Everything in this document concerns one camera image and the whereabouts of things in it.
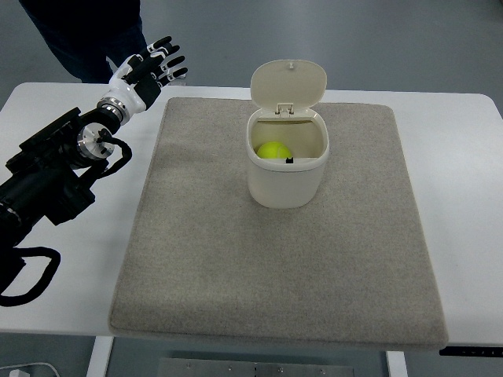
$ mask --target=white trash bin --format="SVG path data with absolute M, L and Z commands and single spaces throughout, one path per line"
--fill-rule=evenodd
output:
M 251 196 L 269 208 L 301 207 L 313 199 L 327 159 L 325 121 L 310 107 L 323 97 L 325 70 L 305 60 L 276 60 L 251 77 L 251 98 L 260 107 L 248 120 L 247 175 Z M 261 159 L 260 146 L 276 141 L 291 159 Z

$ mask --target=trash bin lid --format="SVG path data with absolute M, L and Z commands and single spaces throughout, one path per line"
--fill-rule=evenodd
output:
M 310 108 L 323 97 L 327 75 L 307 60 L 275 60 L 258 67 L 251 77 L 251 99 L 260 108 L 276 111 L 278 104 Z

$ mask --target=lid hinge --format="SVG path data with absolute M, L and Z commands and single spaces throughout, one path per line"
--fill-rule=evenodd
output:
M 274 114 L 281 116 L 284 113 L 293 115 L 293 104 L 277 104 L 276 111 Z

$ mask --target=robotic arm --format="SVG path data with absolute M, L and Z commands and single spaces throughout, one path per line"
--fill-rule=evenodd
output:
M 176 67 L 185 59 L 171 59 L 179 46 L 171 37 L 129 57 L 112 76 L 110 90 L 97 107 L 84 115 L 74 108 L 20 145 L 21 152 L 6 166 L 13 176 L 0 185 L 0 294 L 25 266 L 23 258 L 51 259 L 40 281 L 25 295 L 0 295 L 0 306 L 18 306 L 34 300 L 49 285 L 59 266 L 57 251 L 16 246 L 44 216 L 55 225 L 72 220 L 94 202 L 91 186 L 114 174 L 132 156 L 129 146 L 113 137 L 134 114 L 148 110 L 169 82 L 187 72 Z M 108 167 L 115 147 L 122 158 Z M 86 168 L 80 176 L 74 170 Z

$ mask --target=yellow ball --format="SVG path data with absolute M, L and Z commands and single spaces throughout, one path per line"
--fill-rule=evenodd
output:
M 282 143 L 269 141 L 260 146 L 257 156 L 261 159 L 291 159 L 292 153 Z

